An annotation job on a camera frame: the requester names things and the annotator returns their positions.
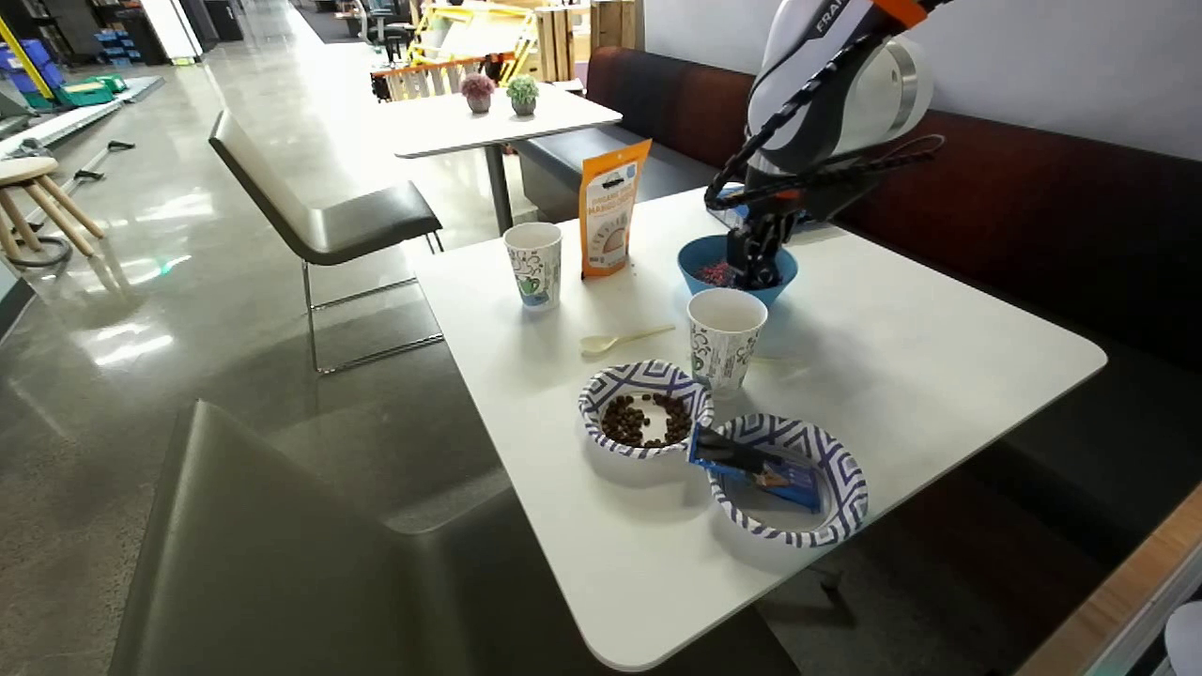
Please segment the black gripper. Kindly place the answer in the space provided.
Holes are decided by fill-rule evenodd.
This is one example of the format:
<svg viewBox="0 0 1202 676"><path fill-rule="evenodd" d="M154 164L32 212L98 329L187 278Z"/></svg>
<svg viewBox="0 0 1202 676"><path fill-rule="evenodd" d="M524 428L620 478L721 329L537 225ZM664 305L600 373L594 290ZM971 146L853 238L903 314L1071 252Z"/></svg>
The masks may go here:
<svg viewBox="0 0 1202 676"><path fill-rule="evenodd" d="M794 225L808 214L808 189L799 180L747 180L736 191L736 285L755 290L755 252L763 252L763 285L783 285L779 252Z"/></svg>

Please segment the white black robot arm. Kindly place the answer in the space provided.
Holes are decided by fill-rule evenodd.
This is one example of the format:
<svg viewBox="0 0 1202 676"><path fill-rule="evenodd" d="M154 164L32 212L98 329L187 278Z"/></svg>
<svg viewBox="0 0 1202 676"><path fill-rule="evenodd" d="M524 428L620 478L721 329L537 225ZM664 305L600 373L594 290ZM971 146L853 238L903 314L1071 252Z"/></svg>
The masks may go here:
<svg viewBox="0 0 1202 676"><path fill-rule="evenodd" d="M906 43L942 0L783 0L750 80L745 141L706 205L736 203L725 263L739 290L783 282L799 225L862 203L883 171L939 146L914 135L931 74Z"/></svg>

